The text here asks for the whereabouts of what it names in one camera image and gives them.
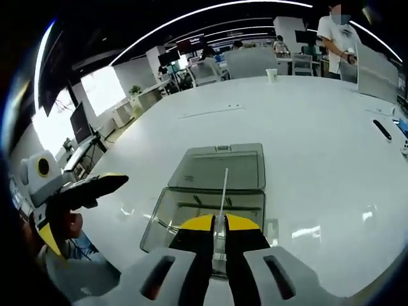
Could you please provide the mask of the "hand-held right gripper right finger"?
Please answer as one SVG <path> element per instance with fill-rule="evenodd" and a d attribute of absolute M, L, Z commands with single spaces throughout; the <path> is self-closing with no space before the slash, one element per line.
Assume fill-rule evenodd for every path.
<path fill-rule="evenodd" d="M 317 273 L 283 247 L 271 247 L 259 226 L 226 216 L 226 274 L 235 305 L 342 305 Z"/>

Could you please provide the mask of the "person's left hand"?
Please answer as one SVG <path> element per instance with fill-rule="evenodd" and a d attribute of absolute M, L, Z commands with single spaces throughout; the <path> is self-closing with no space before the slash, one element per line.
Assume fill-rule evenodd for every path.
<path fill-rule="evenodd" d="M 65 210 L 58 211 L 51 216 L 50 229 L 62 254 L 68 252 L 67 241 L 80 236 L 82 226 L 83 218 L 81 213 Z"/>

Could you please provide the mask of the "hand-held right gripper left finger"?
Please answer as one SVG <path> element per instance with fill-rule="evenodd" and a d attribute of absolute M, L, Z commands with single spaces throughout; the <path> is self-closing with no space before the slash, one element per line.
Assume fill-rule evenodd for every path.
<path fill-rule="evenodd" d="M 181 225 L 169 247 L 159 247 L 124 270 L 103 295 L 75 305 L 203 305 L 212 274 L 214 216 Z"/>

